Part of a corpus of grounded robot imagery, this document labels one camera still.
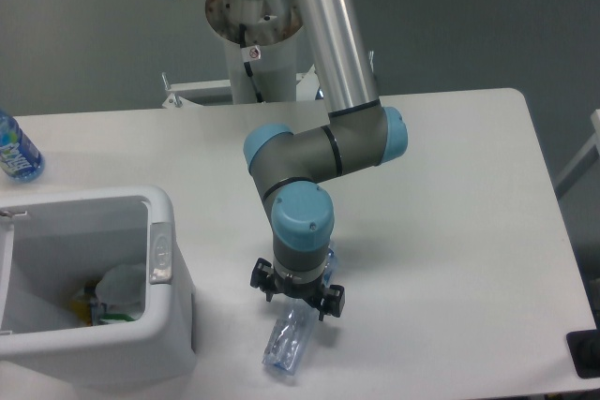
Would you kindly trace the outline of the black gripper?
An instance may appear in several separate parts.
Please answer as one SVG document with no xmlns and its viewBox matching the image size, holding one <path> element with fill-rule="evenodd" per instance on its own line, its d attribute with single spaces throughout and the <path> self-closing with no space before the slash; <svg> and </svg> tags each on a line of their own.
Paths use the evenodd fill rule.
<svg viewBox="0 0 600 400">
<path fill-rule="evenodd" d="M 305 301 L 319 311 L 319 321 L 323 321 L 325 316 L 339 318 L 345 304 L 345 288 L 341 285 L 325 286 L 323 274 L 310 281 L 298 280 L 290 274 L 283 277 L 263 258 L 257 259 L 249 284 L 263 292 L 268 303 L 278 294 Z"/>
</svg>

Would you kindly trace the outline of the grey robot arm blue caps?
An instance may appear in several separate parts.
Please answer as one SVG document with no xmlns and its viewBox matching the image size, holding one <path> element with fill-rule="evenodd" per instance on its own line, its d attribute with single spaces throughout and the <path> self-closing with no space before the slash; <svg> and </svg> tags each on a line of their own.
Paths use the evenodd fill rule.
<svg viewBox="0 0 600 400">
<path fill-rule="evenodd" d="M 307 32 L 329 122 L 301 133 L 265 125 L 245 139 L 274 253 L 256 262 L 250 284 L 267 297 L 283 294 L 339 317 L 344 289 L 324 282 L 335 220 L 322 182 L 384 164 L 408 146 L 401 114 L 381 104 L 353 1 L 206 0 L 205 14 L 232 50 L 234 98 L 250 103 L 293 96 L 294 71 L 275 51 Z"/>
</svg>

